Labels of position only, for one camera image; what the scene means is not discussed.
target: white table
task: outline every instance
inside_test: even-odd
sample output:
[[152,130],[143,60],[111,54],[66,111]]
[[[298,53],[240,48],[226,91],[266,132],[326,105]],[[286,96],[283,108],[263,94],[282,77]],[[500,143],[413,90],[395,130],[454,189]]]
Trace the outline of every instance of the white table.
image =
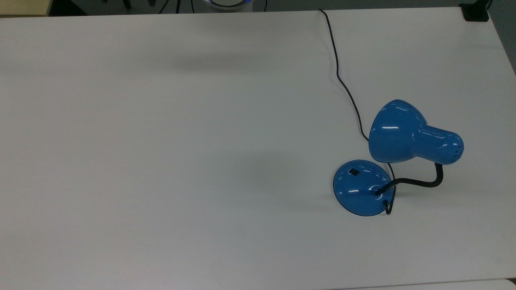
[[[328,11],[368,132],[403,99],[465,151],[390,216],[317,11],[0,20],[0,288],[334,289],[516,276],[516,78],[460,8]],[[434,178],[431,162],[394,164]]]

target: lamp base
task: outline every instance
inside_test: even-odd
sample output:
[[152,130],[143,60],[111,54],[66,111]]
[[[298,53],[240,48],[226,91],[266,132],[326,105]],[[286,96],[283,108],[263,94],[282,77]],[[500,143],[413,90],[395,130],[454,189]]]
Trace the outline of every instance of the lamp base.
[[353,160],[342,165],[333,178],[337,200],[348,211],[359,216],[374,216],[385,210],[384,201],[391,204],[393,189],[376,196],[375,190],[389,183],[385,170],[367,160]]

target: blue lamp shade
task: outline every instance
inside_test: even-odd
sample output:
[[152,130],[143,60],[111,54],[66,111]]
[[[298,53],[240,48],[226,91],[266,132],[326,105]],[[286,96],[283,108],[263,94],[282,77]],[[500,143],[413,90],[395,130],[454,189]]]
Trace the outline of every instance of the blue lamp shade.
[[369,152],[379,162],[421,157],[447,165],[459,160],[464,143],[459,135],[427,125],[411,104],[394,100],[377,114],[369,134]]

